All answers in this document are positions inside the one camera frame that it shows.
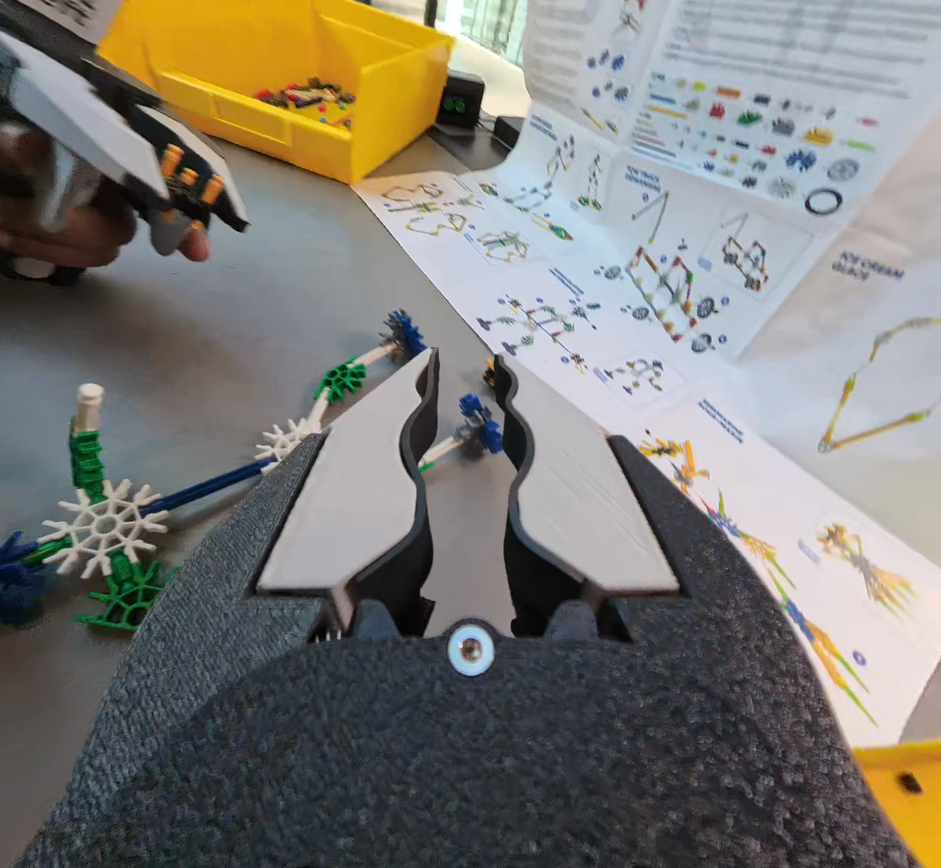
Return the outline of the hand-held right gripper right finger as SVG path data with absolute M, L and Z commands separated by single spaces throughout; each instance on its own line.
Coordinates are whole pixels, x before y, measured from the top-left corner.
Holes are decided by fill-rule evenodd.
M 516 472 L 503 542 L 513 633 L 544 634 L 563 603 L 599 618 L 614 600 L 680 595 L 605 429 L 517 357 L 496 357 L 493 375 Z

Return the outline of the pile of small building parts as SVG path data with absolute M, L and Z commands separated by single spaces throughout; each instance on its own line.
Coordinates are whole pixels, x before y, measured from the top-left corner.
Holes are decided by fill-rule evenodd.
M 357 96 L 339 84 L 328 83 L 318 77 L 280 89 L 262 88 L 252 97 L 328 128 L 347 133 L 353 130 Z

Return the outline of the person's left hand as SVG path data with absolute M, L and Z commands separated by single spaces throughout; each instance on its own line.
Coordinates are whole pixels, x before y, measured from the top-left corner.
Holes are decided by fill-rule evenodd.
M 34 188 L 51 175 L 51 143 L 41 131 L 14 121 L 1 127 L 2 172 Z M 120 190 L 102 181 L 88 204 L 67 213 L 63 227 L 41 227 L 35 200 L 2 195 L 1 247 L 12 256 L 88 269 L 112 263 L 135 236 L 136 212 Z

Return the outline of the colourful rod connector toy model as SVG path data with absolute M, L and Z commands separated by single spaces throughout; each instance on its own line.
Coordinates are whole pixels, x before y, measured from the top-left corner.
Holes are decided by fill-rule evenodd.
M 113 484 L 103 476 L 100 459 L 100 408 L 104 389 L 86 383 L 77 392 L 77 410 L 70 421 L 68 446 L 76 501 L 63 500 L 65 521 L 45 521 L 51 533 L 27 543 L 13 533 L 2 545 L 2 623 L 23 623 L 40 610 L 43 571 L 52 566 L 61 574 L 81 571 L 82 579 L 99 572 L 106 592 L 90 592 L 103 604 L 98 614 L 81 615 L 78 622 L 135 632 L 164 590 L 157 561 L 142 565 L 138 553 L 155 546 L 148 532 L 166 532 L 168 513 L 200 499 L 272 472 L 303 440 L 323 433 L 326 410 L 362 387 L 368 368 L 384 357 L 404 364 L 426 349 L 419 328 L 405 310 L 394 310 L 385 322 L 383 343 L 359 357 L 330 369 L 323 377 L 309 415 L 290 420 L 287 429 L 275 426 L 264 433 L 255 461 L 163 497 L 150 486 L 131 495 L 132 484 Z

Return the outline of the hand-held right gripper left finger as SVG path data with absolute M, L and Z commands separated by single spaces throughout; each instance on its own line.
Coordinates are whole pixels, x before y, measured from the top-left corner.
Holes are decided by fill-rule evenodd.
M 440 355 L 421 352 L 328 426 L 255 581 L 264 596 L 330 604 L 335 629 L 382 603 L 400 634 L 423 634 L 433 563 L 419 470 L 438 433 Z

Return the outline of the yellow plastic bin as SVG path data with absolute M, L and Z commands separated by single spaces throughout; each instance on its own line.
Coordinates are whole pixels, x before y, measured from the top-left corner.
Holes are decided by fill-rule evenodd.
M 97 51 L 199 130 L 353 184 L 435 122 L 453 42 L 352 0 L 124 0 Z M 357 96 L 351 132 L 252 97 L 311 77 Z

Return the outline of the black box with green light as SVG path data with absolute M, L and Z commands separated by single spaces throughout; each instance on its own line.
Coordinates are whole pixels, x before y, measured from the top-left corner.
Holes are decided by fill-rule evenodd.
M 479 124 L 485 80 L 474 73 L 449 71 L 441 95 L 436 125 L 473 130 Z

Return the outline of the yellow box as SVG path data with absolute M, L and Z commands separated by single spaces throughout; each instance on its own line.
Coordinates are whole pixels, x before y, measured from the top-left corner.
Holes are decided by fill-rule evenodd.
M 856 762 L 923 867 L 940 866 L 940 740 L 856 748 Z

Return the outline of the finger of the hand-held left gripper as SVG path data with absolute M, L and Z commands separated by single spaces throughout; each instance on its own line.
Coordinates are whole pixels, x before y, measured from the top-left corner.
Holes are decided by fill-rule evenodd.
M 145 209 L 171 208 L 153 146 L 84 77 L 12 36 L 1 42 L 2 98 L 51 145 L 34 181 L 39 211 L 83 207 L 103 179 L 129 189 Z
M 150 234 L 186 234 L 214 218 L 237 232 L 248 214 L 226 161 L 200 135 L 154 106 L 129 103 L 127 127 L 138 149 L 123 191 Z

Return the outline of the white building instruction sheet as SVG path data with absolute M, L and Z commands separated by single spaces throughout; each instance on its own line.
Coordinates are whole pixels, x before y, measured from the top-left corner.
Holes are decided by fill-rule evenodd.
M 528 0 L 499 166 L 356 190 L 751 559 L 857 747 L 939 738 L 940 0 Z

